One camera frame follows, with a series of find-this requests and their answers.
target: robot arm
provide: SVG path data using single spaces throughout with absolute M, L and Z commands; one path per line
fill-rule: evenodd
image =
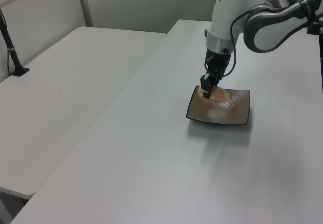
M 216 0 L 206 38 L 206 75 L 201 77 L 204 97 L 219 83 L 240 33 L 246 46 L 259 53 L 278 48 L 289 36 L 323 16 L 322 0 L 301 0 L 274 10 L 264 0 Z

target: square plate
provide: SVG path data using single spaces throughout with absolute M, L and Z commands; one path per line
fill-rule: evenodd
M 209 103 L 201 99 L 197 85 L 186 117 L 192 120 L 224 125 L 245 125 L 249 120 L 250 91 L 225 89 L 230 97 L 223 103 Z

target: white table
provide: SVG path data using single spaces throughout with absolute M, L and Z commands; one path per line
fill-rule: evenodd
M 0 191 L 29 199 L 165 35 L 80 27 L 0 83 Z
M 240 37 L 220 86 L 250 89 L 251 115 L 218 126 L 185 118 L 209 26 L 177 22 L 13 224 L 323 220 L 318 38 L 256 54 Z

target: orange food item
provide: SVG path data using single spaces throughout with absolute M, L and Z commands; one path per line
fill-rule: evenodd
M 198 88 L 198 95 L 200 96 L 201 99 L 205 100 L 208 103 L 223 103 L 226 102 L 229 97 L 230 94 L 224 90 L 223 88 L 214 86 L 211 90 L 211 95 L 210 98 L 205 98 L 203 96 L 204 90 L 201 88 L 201 86 Z

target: white tabletop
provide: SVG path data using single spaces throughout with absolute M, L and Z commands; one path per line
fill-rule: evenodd
M 165 35 L 80 27 L 0 83 L 0 191 L 29 199 Z
M 323 220 L 318 38 L 256 54 L 240 36 L 220 86 L 251 91 L 249 123 L 209 125 L 185 118 L 209 26 L 177 22 L 13 224 Z

